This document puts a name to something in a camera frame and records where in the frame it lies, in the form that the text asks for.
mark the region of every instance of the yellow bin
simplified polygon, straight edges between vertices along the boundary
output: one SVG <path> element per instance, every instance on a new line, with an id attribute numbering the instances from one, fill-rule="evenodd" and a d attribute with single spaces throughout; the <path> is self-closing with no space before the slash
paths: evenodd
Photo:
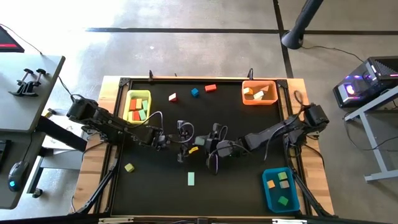
<path id="1" fill-rule="evenodd" d="M 126 96 L 126 103 L 124 104 L 124 112 L 123 112 L 123 120 L 126 120 L 132 124 L 142 124 L 145 121 L 129 121 L 128 120 L 128 113 L 130 110 L 130 102 L 133 99 L 142 99 L 147 100 L 148 101 L 148 110 L 147 110 L 147 119 L 145 121 L 148 120 L 148 117 L 150 115 L 150 103 L 152 101 L 152 97 L 150 97 L 150 91 L 149 90 L 129 90 L 127 92 L 127 96 Z"/>

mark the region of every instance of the orange bin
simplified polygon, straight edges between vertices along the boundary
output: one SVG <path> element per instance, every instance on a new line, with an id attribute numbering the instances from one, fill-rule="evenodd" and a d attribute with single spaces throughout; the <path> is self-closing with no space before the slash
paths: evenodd
<path id="1" fill-rule="evenodd" d="M 243 94 L 244 88 L 251 88 L 253 90 L 253 94 L 261 91 L 262 88 L 268 87 L 268 92 L 264 94 L 261 100 L 255 100 L 253 95 L 245 95 Z M 271 105 L 278 100 L 278 93 L 276 92 L 276 84 L 274 81 L 267 80 L 248 80 L 243 81 L 242 83 L 242 100 L 245 105 Z"/>

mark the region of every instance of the concrete floor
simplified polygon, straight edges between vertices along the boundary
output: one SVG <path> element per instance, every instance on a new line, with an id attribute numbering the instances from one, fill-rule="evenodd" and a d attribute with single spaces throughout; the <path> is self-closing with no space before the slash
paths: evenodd
<path id="1" fill-rule="evenodd" d="M 88 33 L 82 29 L 276 29 L 272 0 L 4 2 L 9 7 L 0 8 L 1 23 L 46 54 L 66 56 L 60 76 L 73 93 L 87 98 L 97 99 L 105 75 L 146 75 L 149 69 L 156 75 L 242 77 L 252 67 L 257 77 L 286 77 L 277 34 Z M 294 25 L 304 2 L 279 0 L 286 29 Z M 397 8 L 396 0 L 329 0 L 323 3 L 309 29 L 398 30 Z M 375 9 L 377 16 L 370 16 Z M 397 39 L 396 35 L 306 35 L 304 46 L 337 47 L 366 59 L 397 55 Z M 27 53 L 35 53 L 21 44 Z M 335 213 L 344 218 L 396 222 L 398 178 L 365 183 L 363 175 L 379 169 L 372 152 L 357 150 L 349 143 L 341 120 L 346 112 L 337 107 L 331 92 L 360 62 L 353 56 L 326 49 L 290 50 L 289 55 L 294 77 L 305 79 L 310 101 L 321 104 L 331 121 L 322 132 L 320 148 Z M 70 106 L 60 83 L 48 106 Z M 369 147 L 367 141 L 361 142 L 363 132 L 352 128 L 353 139 L 362 147 Z M 66 214 L 77 177 L 72 171 L 45 170 L 39 187 L 47 196 L 33 199 L 24 194 L 16 209 L 0 210 L 0 219 Z"/>

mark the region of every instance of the wooden table frame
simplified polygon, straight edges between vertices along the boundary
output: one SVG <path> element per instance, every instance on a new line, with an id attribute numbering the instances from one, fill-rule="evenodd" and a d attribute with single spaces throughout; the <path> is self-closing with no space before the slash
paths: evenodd
<path id="1" fill-rule="evenodd" d="M 101 91 L 99 93 L 98 104 L 100 107 L 107 109 L 110 113 L 113 113 L 115 109 L 116 97 L 119 91 L 119 82 L 120 78 L 123 77 L 111 77 L 105 76 L 103 79 L 103 83 L 101 86 Z M 145 78 L 148 77 L 125 77 L 125 78 Z M 212 77 L 154 77 L 155 79 L 165 79 L 165 78 L 178 78 L 178 79 L 209 79 Z M 246 78 L 241 77 L 213 77 L 215 79 L 239 79 L 245 80 Z M 280 79 L 280 78 L 255 78 L 255 79 Z M 286 79 L 287 84 L 289 86 L 289 98 L 291 102 L 291 109 L 293 113 L 297 113 L 300 109 L 300 104 L 296 102 L 293 96 L 293 92 L 298 90 L 303 95 L 303 103 L 308 104 L 308 96 L 307 91 L 305 89 L 305 84 L 303 79 Z M 284 94 L 281 92 L 281 102 L 283 108 L 284 117 L 287 118 L 289 116 L 288 106 L 286 105 L 286 100 Z M 126 100 L 126 93 L 122 94 L 120 99 L 119 105 L 120 107 L 124 107 L 124 102 Z M 123 109 L 119 109 L 118 116 L 121 117 L 123 115 Z M 94 144 L 99 142 L 98 138 L 93 138 L 87 144 L 87 147 L 90 147 Z M 307 144 L 310 147 L 319 151 L 319 145 L 317 140 L 307 138 Z M 106 145 L 102 144 L 95 149 L 87 152 L 84 156 L 84 160 L 81 165 L 81 170 L 78 178 L 78 182 L 76 185 L 76 190 L 74 194 L 73 203 L 75 208 L 79 209 L 84 205 L 84 203 L 90 198 L 92 193 L 96 190 L 98 183 L 100 182 L 101 173 L 103 170 L 104 158 L 106 152 Z M 111 166 L 113 163 L 113 158 L 116 152 L 116 146 L 110 149 L 110 161 L 107 163 L 108 166 Z M 325 170 L 323 168 L 322 159 L 315 154 L 313 151 L 306 149 L 305 146 L 302 147 L 302 163 L 303 163 L 303 172 L 305 174 L 305 180 L 307 183 L 308 189 L 314 195 L 314 197 L 318 200 L 318 202 L 323 206 L 323 208 L 329 212 L 333 213 L 333 206 L 331 204 L 331 198 L 329 193 L 328 184 L 326 181 Z M 101 203 L 98 208 L 99 212 L 104 212 L 106 209 L 106 205 L 108 202 L 108 195 L 109 195 L 109 186 L 111 181 L 109 181 L 108 185 L 104 189 L 103 196 L 101 198 Z M 300 208 L 302 213 L 305 214 L 305 203 L 303 199 L 303 194 L 298 186 L 297 193 L 298 199 L 300 202 Z M 270 217 L 253 217 L 253 218 L 270 218 Z"/>

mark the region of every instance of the blue bin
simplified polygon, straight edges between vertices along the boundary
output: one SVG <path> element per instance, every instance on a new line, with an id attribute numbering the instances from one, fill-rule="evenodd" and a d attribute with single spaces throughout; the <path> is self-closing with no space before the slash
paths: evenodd
<path id="1" fill-rule="evenodd" d="M 278 177 L 278 173 L 285 172 L 287 175 L 287 181 L 289 182 L 289 188 L 282 189 L 280 187 L 280 180 Z M 275 187 L 269 189 L 267 185 L 267 181 L 273 180 L 275 183 Z M 299 198 L 297 197 L 296 186 L 294 184 L 294 179 L 292 172 L 288 167 L 281 167 L 275 169 L 266 169 L 262 173 L 262 182 L 264 184 L 264 190 L 266 191 L 266 199 L 268 208 L 275 213 L 282 212 L 295 212 L 300 210 Z M 284 196 L 289 201 L 287 205 L 282 205 L 278 202 L 279 197 Z"/>

